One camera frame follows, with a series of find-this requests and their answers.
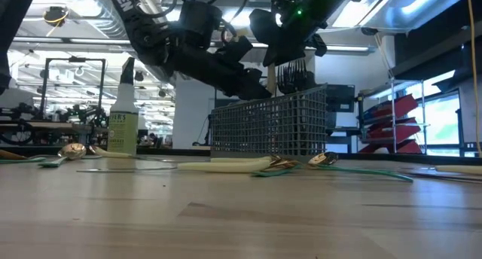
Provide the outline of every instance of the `person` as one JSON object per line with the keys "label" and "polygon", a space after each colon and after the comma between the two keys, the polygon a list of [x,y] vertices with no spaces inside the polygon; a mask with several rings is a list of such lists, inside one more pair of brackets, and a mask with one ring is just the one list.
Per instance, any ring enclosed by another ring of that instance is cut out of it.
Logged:
{"label": "person", "polygon": [[157,136],[154,133],[151,133],[151,134],[149,134],[149,138],[152,141],[152,145],[155,146],[157,144],[157,140],[158,140]]}

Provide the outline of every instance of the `wooden table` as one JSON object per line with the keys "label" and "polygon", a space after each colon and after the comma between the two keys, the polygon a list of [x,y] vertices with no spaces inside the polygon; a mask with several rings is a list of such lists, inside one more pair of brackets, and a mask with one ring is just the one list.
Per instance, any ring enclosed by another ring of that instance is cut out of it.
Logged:
{"label": "wooden table", "polygon": [[75,171],[156,166],[113,159],[59,169],[0,165],[0,258],[481,256],[482,184],[337,172]]}

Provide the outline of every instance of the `bottle label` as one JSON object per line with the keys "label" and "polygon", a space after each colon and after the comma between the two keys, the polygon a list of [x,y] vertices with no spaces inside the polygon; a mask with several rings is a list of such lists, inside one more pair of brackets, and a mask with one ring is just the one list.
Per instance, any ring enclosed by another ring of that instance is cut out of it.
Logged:
{"label": "bottle label", "polygon": [[107,151],[136,154],[137,121],[139,115],[125,111],[111,111],[108,119]]}

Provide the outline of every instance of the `window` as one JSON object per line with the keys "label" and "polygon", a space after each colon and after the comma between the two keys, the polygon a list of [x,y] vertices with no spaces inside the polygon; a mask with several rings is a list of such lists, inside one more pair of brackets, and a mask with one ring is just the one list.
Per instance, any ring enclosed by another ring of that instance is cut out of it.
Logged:
{"label": "window", "polygon": [[429,149],[429,155],[439,157],[460,157],[459,149]]}
{"label": "window", "polygon": [[[426,103],[428,145],[459,144],[459,121],[456,113],[459,108],[458,94]],[[408,113],[408,117],[415,117],[417,123],[423,123],[422,106]],[[422,131],[415,135],[415,139],[419,145],[425,144],[423,127]]]}
{"label": "window", "polygon": [[[452,78],[454,74],[455,74],[455,70],[436,76],[434,78],[427,79],[426,81],[423,81],[423,90],[425,93],[425,97],[430,96],[432,94],[440,93],[440,90],[434,84],[440,81],[444,81],[446,79]],[[408,87],[405,90],[405,95],[409,95],[409,94],[412,94],[415,99],[422,98],[422,84],[417,84],[417,85]]]}

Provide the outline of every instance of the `spoon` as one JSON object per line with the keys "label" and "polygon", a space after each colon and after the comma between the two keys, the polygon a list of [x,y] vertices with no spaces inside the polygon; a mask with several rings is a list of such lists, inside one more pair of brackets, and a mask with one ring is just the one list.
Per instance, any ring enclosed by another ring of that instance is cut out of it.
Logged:
{"label": "spoon", "polygon": [[80,160],[87,153],[87,149],[80,143],[72,143],[64,146],[57,155],[60,157],[58,160],[52,162],[39,163],[39,166],[44,168],[58,168],[66,160]]}

